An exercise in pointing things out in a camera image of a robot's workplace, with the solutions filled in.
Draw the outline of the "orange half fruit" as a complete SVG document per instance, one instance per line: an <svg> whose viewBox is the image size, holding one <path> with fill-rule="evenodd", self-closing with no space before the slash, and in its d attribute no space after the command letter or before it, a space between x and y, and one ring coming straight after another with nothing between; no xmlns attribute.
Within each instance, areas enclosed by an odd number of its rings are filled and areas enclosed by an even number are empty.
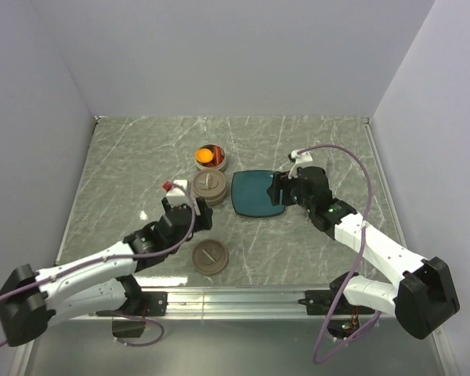
<svg viewBox="0 0 470 376"><path fill-rule="evenodd" d="M208 148L200 148L195 152L195 159L199 164L209 164L213 161L214 154Z"/></svg>

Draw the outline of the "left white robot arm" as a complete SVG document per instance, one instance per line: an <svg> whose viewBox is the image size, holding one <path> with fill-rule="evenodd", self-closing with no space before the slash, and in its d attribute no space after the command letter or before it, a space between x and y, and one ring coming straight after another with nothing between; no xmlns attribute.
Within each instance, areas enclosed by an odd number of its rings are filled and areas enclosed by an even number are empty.
<svg viewBox="0 0 470 376"><path fill-rule="evenodd" d="M212 210L201 198L175 207L167 199L162 204L159 220L100 252L47 269L16 267L0 289L5 343L24 345L50 326L89 313L137 313L143 293L135 273L162 263L194 233L212 228Z"/></svg>

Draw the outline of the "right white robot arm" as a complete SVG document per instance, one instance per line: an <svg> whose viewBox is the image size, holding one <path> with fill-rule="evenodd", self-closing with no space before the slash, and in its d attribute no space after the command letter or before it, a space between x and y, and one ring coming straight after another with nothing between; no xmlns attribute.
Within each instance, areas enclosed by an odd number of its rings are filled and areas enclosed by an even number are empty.
<svg viewBox="0 0 470 376"><path fill-rule="evenodd" d="M298 205L313 226L357 252L386 278L382 283L345 273L330 284L329 301L339 313L360 306L394 316L402 328L424 339L460 310L449 266L426 259L377 230L355 208L333 197L325 171L298 168L273 174L267 193L273 205Z"/></svg>

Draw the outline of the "brown lid with curl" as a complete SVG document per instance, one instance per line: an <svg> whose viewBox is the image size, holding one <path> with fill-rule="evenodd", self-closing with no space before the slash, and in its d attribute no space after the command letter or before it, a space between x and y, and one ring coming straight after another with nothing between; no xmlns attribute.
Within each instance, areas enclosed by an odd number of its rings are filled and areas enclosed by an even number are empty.
<svg viewBox="0 0 470 376"><path fill-rule="evenodd" d="M226 194L226 177L217 170L201 170L193 178L192 189L206 201L218 199Z"/></svg>

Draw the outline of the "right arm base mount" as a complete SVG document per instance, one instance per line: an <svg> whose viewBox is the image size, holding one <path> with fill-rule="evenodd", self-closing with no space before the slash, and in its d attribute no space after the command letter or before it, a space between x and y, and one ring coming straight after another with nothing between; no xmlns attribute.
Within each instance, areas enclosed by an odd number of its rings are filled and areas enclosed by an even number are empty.
<svg viewBox="0 0 470 376"><path fill-rule="evenodd" d="M298 304L305 306L308 316L326 316L334 297L335 293L331 290L307 290L304 297L298 300ZM351 305L344 297L341 297L334 309L334 315L351 315L354 313L367 315L374 313L374 310L365 306Z"/></svg>

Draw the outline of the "brown lid with bar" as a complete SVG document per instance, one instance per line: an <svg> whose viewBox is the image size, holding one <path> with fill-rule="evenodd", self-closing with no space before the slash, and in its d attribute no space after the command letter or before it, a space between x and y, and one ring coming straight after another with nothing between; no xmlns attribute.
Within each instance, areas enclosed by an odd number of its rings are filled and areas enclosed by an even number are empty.
<svg viewBox="0 0 470 376"><path fill-rule="evenodd" d="M228 261L228 249L217 240L203 240L194 247L192 252L194 269L205 276L221 273L226 268Z"/></svg>

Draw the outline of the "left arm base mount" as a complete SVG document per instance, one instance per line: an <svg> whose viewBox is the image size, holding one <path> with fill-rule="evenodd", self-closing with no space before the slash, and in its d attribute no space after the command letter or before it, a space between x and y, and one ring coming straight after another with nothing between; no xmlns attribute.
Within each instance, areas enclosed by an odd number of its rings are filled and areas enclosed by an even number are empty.
<svg viewBox="0 0 470 376"><path fill-rule="evenodd" d="M136 298L130 298L121 308L111 311L114 318L111 329L116 342L129 347L145 347L159 342L165 335L163 324L156 317L163 317L168 304L168 294L163 291L142 292ZM128 339L139 339L146 328L158 329L158 336L149 342L128 342Z"/></svg>

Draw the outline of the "red sausage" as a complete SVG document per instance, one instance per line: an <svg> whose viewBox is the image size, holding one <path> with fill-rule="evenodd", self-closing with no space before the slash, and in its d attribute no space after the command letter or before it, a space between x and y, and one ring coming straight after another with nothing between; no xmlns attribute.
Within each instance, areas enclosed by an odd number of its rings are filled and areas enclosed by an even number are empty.
<svg viewBox="0 0 470 376"><path fill-rule="evenodd" d="M220 146L215 145L213 147L213 161L215 166L220 165L224 160L224 154Z"/></svg>

